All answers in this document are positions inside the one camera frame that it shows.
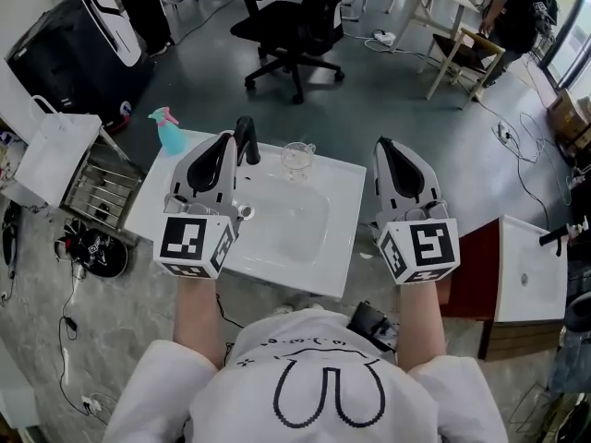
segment white t-shirt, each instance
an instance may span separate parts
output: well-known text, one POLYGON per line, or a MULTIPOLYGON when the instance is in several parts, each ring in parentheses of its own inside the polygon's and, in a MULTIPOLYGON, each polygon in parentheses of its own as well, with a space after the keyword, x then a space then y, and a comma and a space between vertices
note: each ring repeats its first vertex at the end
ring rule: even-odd
POLYGON ((141 358, 105 443, 507 441, 471 358, 442 356, 406 374, 345 328, 303 310, 243 329, 227 366, 155 341, 141 358))

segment person in black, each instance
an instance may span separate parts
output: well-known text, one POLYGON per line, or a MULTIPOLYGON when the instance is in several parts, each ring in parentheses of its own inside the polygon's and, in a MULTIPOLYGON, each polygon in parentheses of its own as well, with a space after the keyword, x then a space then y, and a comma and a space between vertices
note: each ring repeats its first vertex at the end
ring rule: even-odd
POLYGON ((133 29, 146 42, 150 56, 164 54, 170 44, 170 28, 160 0, 121 0, 133 29))
MULTIPOLYGON (((556 0, 493 0, 490 10, 480 24, 479 32, 491 42, 505 49, 505 53, 485 82, 490 87, 507 71, 509 65, 534 47, 542 20, 556 25, 556 0)), ((480 59, 491 53, 482 48, 476 51, 480 59)))

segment bottle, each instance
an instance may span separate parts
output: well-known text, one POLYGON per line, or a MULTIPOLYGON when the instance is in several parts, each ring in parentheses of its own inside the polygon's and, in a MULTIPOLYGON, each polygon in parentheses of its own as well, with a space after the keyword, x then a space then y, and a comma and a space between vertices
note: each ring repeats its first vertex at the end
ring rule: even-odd
POLYGON ((174 156, 185 150, 187 140, 179 129, 178 121, 170 114, 170 108, 163 107, 156 110, 148 118, 156 120, 158 124, 158 137, 164 150, 174 156))

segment concrete floor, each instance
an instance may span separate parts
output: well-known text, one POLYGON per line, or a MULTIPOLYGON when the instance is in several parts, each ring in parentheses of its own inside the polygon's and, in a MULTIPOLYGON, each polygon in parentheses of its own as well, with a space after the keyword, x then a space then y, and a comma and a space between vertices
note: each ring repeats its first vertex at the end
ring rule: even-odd
MULTIPOLYGON (((345 23, 345 29, 359 35, 376 28, 395 31, 404 0, 398 0, 390 16, 382 11, 386 2, 370 0, 363 21, 345 23)), ((179 7, 181 19, 175 30, 184 34, 223 3, 200 0, 195 5, 187 0, 179 7)), ((442 20, 449 21, 453 11, 436 0, 434 13, 442 20)), ((279 71, 260 79, 256 94, 247 95, 243 77, 259 66, 256 46, 229 34, 230 26, 246 14, 241 3, 232 3, 157 59, 154 77, 135 107, 131 125, 116 136, 134 161, 148 169, 158 152, 156 128, 147 119, 155 108, 170 106, 183 128, 212 133, 230 129, 239 116, 250 114, 261 142, 280 146, 295 140, 313 142, 320 155, 368 168, 379 136, 403 142, 435 168, 462 233, 504 213, 544 225, 541 208, 519 184, 515 158, 490 131, 496 116, 478 104, 458 110, 466 95, 461 87, 446 83, 427 102, 424 95, 435 70, 417 76, 418 60, 413 55, 374 54, 361 41, 345 38, 326 54, 327 60, 343 66, 344 83, 335 85, 329 71, 305 72, 307 100, 294 106, 291 79, 279 71)), ((428 43, 428 30, 412 25, 401 47, 425 51, 428 43)), ((537 94, 511 74, 488 90, 484 103, 516 126, 521 111, 530 113, 550 138, 537 94)), ((533 143, 526 138, 522 136, 523 150, 532 155, 533 143)), ((552 147, 547 153, 563 182, 565 166, 552 147)), ((548 156, 543 155, 536 165, 523 163, 522 176, 548 206, 550 226, 568 219, 548 156)), ((367 182, 360 220, 371 220, 375 211, 367 182)), ((52 219, 24 213, 17 286, 13 300, 0 310, 0 337, 35 388, 48 439, 54 443, 99 442, 102 424, 71 409, 57 385, 62 370, 57 323, 72 282, 69 264, 55 261, 53 240, 61 234, 65 218, 60 212, 52 219)), ((331 310, 350 314, 359 301, 369 300, 395 317, 396 292, 389 272, 375 255, 368 231, 360 226, 342 302, 320 301, 331 310), (360 252, 374 256, 365 259, 360 252)), ((5 277, 4 264, 0 264, 2 290, 5 277)), ((242 324, 265 317, 291 294, 226 273, 218 287, 227 315, 242 324)), ((67 341, 63 332, 69 354, 69 382, 64 389, 70 400, 80 405, 81 395, 95 391, 117 398, 148 344, 172 336, 174 302, 174 279, 151 263, 151 244, 144 241, 133 250, 123 276, 110 281, 89 276, 81 282, 68 306, 68 313, 78 322, 78 338, 67 341)), ((476 355, 480 323, 446 319, 445 329, 450 354, 476 355)), ((227 341, 236 332, 224 323, 227 341)), ((553 353, 548 352, 482 364, 505 422, 534 384, 546 384, 552 360, 553 353)), ((113 408, 108 399, 103 403, 113 408)), ((108 419, 108 413, 101 417, 108 419)), ((511 441, 525 440, 518 428, 508 424, 511 441)))

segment white sink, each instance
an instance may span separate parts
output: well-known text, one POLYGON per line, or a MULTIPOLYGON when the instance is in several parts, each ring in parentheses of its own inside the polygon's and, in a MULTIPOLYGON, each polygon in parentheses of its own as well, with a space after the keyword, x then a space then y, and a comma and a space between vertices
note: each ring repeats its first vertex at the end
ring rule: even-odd
MULTIPOLYGON (((185 131, 189 152, 208 133, 185 131)), ((261 161, 236 174, 235 202, 253 211, 224 267, 264 281, 340 298, 356 233, 365 167, 315 156, 308 180, 283 174, 281 148, 259 144, 261 161)), ((160 151, 129 212, 126 229, 153 241, 172 172, 185 155, 160 151)))

